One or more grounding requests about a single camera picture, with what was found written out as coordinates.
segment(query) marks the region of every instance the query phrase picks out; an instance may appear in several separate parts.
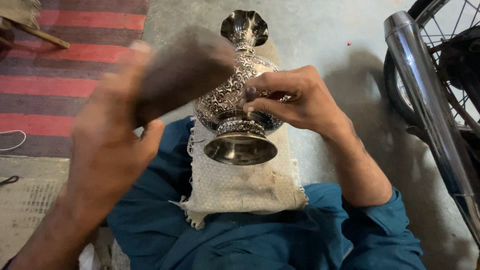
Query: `chrome exhaust pipe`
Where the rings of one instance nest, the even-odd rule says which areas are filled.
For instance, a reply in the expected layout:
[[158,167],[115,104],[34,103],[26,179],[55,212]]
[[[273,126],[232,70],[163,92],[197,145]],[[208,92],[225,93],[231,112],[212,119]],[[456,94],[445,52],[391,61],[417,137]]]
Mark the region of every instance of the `chrome exhaust pipe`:
[[440,175],[480,247],[480,181],[419,27],[408,13],[401,11],[385,20],[384,29],[395,66],[430,138]]

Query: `vase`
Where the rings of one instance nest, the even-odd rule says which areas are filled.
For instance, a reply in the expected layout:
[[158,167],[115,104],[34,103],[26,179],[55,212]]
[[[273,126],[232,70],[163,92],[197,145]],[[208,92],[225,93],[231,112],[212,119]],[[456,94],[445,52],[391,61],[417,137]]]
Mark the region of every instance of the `vase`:
[[[222,163],[255,165],[273,159],[276,146],[265,136],[282,125],[275,116],[260,112],[244,112],[244,84],[264,72],[277,72],[277,67],[255,53],[255,46],[268,39],[267,23],[255,11],[236,10],[223,21],[221,35],[236,48],[235,73],[212,92],[195,100],[195,116],[216,137],[204,148],[205,154]],[[269,97],[272,91],[261,94]],[[286,101],[287,97],[278,99]]]

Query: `blurred hand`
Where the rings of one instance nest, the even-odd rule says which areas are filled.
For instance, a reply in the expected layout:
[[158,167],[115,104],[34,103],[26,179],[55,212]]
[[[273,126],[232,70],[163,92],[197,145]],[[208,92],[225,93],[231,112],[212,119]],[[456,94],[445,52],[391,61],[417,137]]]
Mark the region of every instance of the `blurred hand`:
[[245,86],[255,87],[258,95],[271,89],[292,96],[287,103],[256,98],[243,106],[245,112],[267,112],[296,128],[315,131],[326,139],[352,132],[350,119],[337,106],[317,70],[311,65],[290,71],[263,73],[248,80]]
[[150,47],[135,42],[121,58],[120,73],[105,74],[77,116],[69,179],[59,197],[74,205],[77,214],[105,216],[157,153],[163,123],[150,122],[138,138],[131,122],[132,103],[150,57]]

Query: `doormat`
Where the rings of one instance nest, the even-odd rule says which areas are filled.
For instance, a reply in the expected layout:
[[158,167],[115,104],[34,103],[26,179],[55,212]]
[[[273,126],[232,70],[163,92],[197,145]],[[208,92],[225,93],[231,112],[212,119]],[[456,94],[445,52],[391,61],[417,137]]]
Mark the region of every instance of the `doormat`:
[[[0,61],[0,132],[22,130],[6,155],[69,158],[70,129],[102,73],[142,36],[148,0],[42,0],[40,30],[70,43],[58,49],[14,31]],[[23,140],[0,134],[0,149]]]
[[63,183],[21,178],[0,186],[0,267],[25,245],[55,201]]

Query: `striped rug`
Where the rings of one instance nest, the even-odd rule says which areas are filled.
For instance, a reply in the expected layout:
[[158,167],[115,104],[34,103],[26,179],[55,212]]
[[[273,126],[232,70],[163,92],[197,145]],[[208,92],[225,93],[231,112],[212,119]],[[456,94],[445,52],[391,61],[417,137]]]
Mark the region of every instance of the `striped rug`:
[[[15,31],[0,61],[0,132],[27,139],[0,154],[68,158],[70,128],[103,72],[142,36],[148,0],[41,0],[40,29],[70,43],[66,50]],[[22,134],[0,134],[0,149]]]

